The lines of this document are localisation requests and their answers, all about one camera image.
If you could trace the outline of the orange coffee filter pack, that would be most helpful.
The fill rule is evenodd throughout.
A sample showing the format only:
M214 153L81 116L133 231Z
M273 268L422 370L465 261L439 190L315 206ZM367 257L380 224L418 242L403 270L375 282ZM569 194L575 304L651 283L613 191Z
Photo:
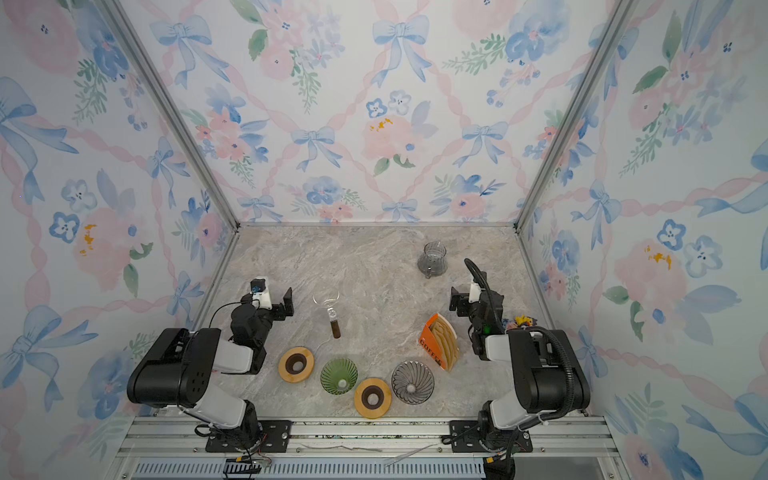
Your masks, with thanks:
M451 324L439 313L426 322L419 344L445 371L450 372L459 359L458 337Z

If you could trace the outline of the green glass dripper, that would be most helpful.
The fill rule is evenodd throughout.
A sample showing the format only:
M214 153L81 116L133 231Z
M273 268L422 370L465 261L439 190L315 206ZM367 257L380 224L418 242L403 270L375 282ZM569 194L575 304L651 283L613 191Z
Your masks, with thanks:
M343 395L351 391L357 384L357 380L357 367L348 358L330 360L320 373L321 386L331 395Z

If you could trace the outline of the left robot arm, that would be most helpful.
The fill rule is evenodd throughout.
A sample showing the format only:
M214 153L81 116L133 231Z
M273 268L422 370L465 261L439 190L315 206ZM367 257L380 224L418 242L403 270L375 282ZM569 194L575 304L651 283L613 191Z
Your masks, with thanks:
M208 453L285 453L293 423L261 420L254 404L221 389L214 374L256 375L273 324L294 314L292 291L269 308L244 296L231 312L232 339L219 328L167 328L132 372L128 399L153 408L175 406L198 420Z

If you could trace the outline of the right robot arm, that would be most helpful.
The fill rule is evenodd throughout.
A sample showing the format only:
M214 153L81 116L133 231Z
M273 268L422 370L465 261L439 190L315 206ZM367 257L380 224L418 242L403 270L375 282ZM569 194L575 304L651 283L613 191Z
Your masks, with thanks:
M469 320L473 353L482 361L506 363L512 389L478 412L475 441L491 452L511 450L531 428L557 420L591 403L590 387L564 331L536 322L508 329L502 322L504 296L471 259L469 290L451 290L449 310Z

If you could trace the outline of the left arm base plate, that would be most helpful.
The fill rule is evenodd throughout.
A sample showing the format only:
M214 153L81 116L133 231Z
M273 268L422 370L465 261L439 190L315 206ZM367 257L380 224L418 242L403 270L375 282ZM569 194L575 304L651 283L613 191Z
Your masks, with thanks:
M246 454L246 453L286 453L294 423L290 420L261 420L260 439L246 449L247 443L235 439L232 435L209 433L206 435L206 453Z

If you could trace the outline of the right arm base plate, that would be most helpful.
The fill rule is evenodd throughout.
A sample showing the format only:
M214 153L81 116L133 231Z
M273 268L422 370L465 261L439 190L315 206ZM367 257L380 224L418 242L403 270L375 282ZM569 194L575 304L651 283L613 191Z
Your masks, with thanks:
M513 454L533 451L528 432L481 427L477 420L451 420L448 426L449 433L441 437L441 443L449 446L453 453L496 455L508 447Z

